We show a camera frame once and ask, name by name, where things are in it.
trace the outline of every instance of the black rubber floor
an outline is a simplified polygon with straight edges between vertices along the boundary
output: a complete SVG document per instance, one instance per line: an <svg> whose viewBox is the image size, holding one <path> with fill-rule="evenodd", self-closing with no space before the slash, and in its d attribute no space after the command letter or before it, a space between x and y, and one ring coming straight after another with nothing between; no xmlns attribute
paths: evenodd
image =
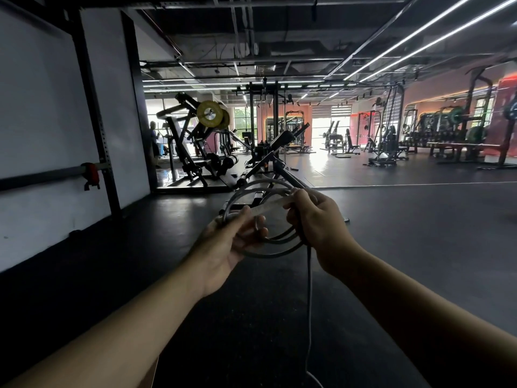
<svg viewBox="0 0 517 388"><path fill-rule="evenodd" d="M393 169L359 164L354 170L353 162L346 165L350 168L342 166L354 179L372 174L373 184L432 183L435 177L440 183L507 183L325 193L350 217L352 234L372 253L517 335L517 183L508 182L517 174L454 167L438 171L442 167L426 160L394 169L391 180L397 182L387 176ZM409 175L418 172L427 178ZM9 354L0 383L169 272L227 198L147 198L122 224L99 223L0 274L2 347ZM267 222L273 233L285 226L283 213L268 215ZM321 383L326 388L427 386L348 289L322 272L316 259L313 270L309 369ZM303 375L306 279L303 249L273 261L244 260L179 328L160 358L156 386L315 386Z"/></svg>

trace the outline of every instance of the ceiling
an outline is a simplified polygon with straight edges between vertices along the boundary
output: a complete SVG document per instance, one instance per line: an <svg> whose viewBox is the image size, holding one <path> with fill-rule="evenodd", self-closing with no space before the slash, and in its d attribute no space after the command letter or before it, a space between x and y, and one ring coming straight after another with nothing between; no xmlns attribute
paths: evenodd
<svg viewBox="0 0 517 388"><path fill-rule="evenodd" d="M133 1L128 6L139 10L174 55L154 52L138 38L142 71L146 80L155 80L144 83L147 97L170 97L184 89L195 96L199 89L232 106L245 103L235 92L239 83L263 77L270 82L303 82L302 87L287 85L300 104L378 96L382 87L345 88L343 79L365 79L506 0L469 0L357 74L353 73L362 65L460 0L318 0L315 8L314 0ZM410 84L512 51L516 20L517 2L365 83Z"/></svg>

